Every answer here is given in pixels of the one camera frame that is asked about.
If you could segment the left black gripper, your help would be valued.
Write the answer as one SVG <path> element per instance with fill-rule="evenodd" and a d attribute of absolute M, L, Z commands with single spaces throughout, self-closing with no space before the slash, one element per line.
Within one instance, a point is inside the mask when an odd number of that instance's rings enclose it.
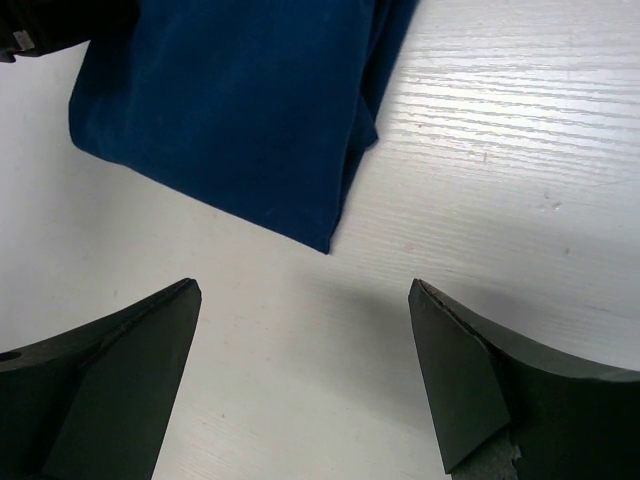
<path fill-rule="evenodd" d="M 133 0 L 1 0 L 1 61 L 40 57 L 135 23 Z"/>

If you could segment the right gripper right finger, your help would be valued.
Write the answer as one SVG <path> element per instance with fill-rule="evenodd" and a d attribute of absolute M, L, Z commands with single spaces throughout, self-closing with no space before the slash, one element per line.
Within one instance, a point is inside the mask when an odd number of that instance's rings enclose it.
<path fill-rule="evenodd" d="M 639 374 L 570 355 L 415 280 L 409 308 L 454 479 L 635 479 Z"/>

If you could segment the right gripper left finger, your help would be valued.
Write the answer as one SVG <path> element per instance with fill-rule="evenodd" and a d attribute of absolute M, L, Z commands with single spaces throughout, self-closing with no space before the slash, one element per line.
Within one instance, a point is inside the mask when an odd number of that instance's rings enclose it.
<path fill-rule="evenodd" d="M 149 479 L 201 307 L 180 280 L 1 355 L 4 479 Z"/>

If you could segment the blue t shirt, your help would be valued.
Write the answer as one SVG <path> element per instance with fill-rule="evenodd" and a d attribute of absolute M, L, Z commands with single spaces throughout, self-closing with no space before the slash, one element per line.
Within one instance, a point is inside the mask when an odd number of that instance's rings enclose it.
<path fill-rule="evenodd" d="M 76 147 L 330 250 L 412 1 L 144 1 L 91 41 Z"/>

